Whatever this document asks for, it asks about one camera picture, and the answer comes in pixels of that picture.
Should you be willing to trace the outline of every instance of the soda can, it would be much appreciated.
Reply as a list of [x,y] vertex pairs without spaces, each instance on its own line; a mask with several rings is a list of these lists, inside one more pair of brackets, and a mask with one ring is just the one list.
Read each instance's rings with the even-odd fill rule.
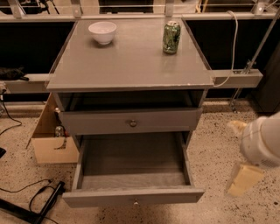
[[64,136],[64,128],[63,126],[59,125],[55,127],[55,136],[56,137],[63,137]]
[[181,27],[176,21],[169,21],[164,26],[163,49],[165,53],[176,53],[180,41]]

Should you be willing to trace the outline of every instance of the white bowl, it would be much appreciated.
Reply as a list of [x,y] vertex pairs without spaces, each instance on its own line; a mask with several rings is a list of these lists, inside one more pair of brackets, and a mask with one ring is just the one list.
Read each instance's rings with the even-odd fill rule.
[[88,30],[93,34],[94,39],[101,45],[109,44],[116,34],[116,24],[112,22],[97,22],[91,24]]

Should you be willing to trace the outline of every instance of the cardboard box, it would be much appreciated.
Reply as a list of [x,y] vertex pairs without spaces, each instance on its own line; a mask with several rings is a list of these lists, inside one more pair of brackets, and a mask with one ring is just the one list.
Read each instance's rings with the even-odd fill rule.
[[70,136],[54,136],[57,126],[55,108],[57,104],[50,94],[31,137],[37,162],[39,164],[77,163],[79,152],[74,140]]

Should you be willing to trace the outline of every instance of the open drawer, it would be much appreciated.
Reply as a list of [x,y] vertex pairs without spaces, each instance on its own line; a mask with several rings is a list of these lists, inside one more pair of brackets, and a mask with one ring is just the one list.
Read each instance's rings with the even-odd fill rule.
[[84,136],[72,191],[63,199],[70,207],[197,202],[204,191],[192,184],[186,157],[190,135]]
[[195,130],[202,108],[61,112],[71,135]]

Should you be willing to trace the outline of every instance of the terrazzo floor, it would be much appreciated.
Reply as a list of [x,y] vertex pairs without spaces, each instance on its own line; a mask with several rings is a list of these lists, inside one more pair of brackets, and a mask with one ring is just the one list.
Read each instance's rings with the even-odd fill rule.
[[[0,187],[16,191],[41,179],[54,179],[66,183],[69,191],[76,164],[37,164],[29,139],[34,131],[41,105],[8,104],[10,115],[22,126],[10,129],[0,136],[0,147],[7,152],[0,158]],[[118,206],[70,208],[59,197],[47,217],[59,224],[211,224],[211,223],[280,223],[280,169],[265,172],[264,179],[243,196],[233,198],[226,194],[227,183],[236,161],[244,161],[239,152],[239,139],[227,123],[241,120],[249,123],[262,114],[251,101],[238,101],[235,114],[227,101],[205,101],[204,112],[192,135],[187,149],[194,185],[206,190],[195,204],[153,206]],[[15,124],[3,114],[0,132]],[[46,182],[30,186],[21,192],[0,191],[0,199],[8,200],[28,209],[29,201]],[[32,210],[39,212],[52,191],[40,194],[32,203]],[[0,211],[0,224],[26,223]],[[54,223],[44,220],[43,223]]]

